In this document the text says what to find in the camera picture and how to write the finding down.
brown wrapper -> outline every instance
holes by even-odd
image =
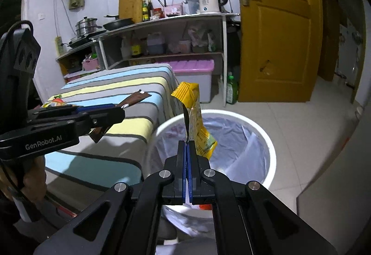
[[[134,92],[133,94],[129,95],[126,97],[122,102],[116,105],[116,107],[121,107],[123,109],[133,106],[138,102],[141,102],[143,99],[148,98],[151,96],[147,92],[144,92],[142,90],[139,90],[137,92]],[[106,127],[96,127],[93,129],[90,133],[89,136],[90,138],[95,142],[98,143],[99,140],[107,133],[107,131],[111,128],[111,126],[106,126]]]

yellow stripe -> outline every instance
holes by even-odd
[[[123,82],[119,83],[112,83],[108,85],[98,85],[95,87],[85,87],[82,89],[78,89],[75,91],[71,92],[66,92],[62,93],[62,99],[79,95],[79,94],[86,94],[86,93],[94,93],[94,92],[99,92],[99,91],[104,91],[104,90],[110,90],[110,89],[116,89],[116,88],[123,88],[123,87],[128,87],[131,85],[145,85],[145,84],[153,84],[153,83],[160,83],[166,91],[166,99],[167,99],[167,105],[168,105],[168,112],[170,114],[170,117],[174,117],[173,110],[171,109],[170,105],[170,92],[169,92],[169,86],[167,84],[166,79],[163,77],[157,76],[157,77],[146,77],[142,79],[132,79],[132,80],[126,80]]]
[[[153,124],[146,118],[124,119],[121,123],[114,124],[108,130],[112,135],[140,135],[148,139],[151,137]]]

striped tablecloth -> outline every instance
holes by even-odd
[[[123,122],[113,125],[97,144],[86,135],[78,145],[47,154],[48,197],[78,213],[116,182],[138,183],[154,129],[181,113],[170,95],[176,87],[167,64],[101,71],[66,84],[58,94],[80,106],[116,104],[139,89],[151,96],[125,109]]]

trash can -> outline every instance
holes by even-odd
[[[268,189],[276,172],[276,152],[267,133],[254,121],[234,112],[211,109],[201,112],[204,126],[218,142],[209,160],[210,167],[232,181],[246,184],[255,180]],[[142,164],[145,178],[162,170],[166,158],[177,154],[178,141],[185,139],[185,130],[183,114],[157,128]],[[164,205],[163,214],[188,235],[215,236],[211,210],[186,203]]]

green dish soap bottle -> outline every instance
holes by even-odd
[[[238,84],[232,72],[228,72],[227,79],[227,103],[235,104],[238,96]]]

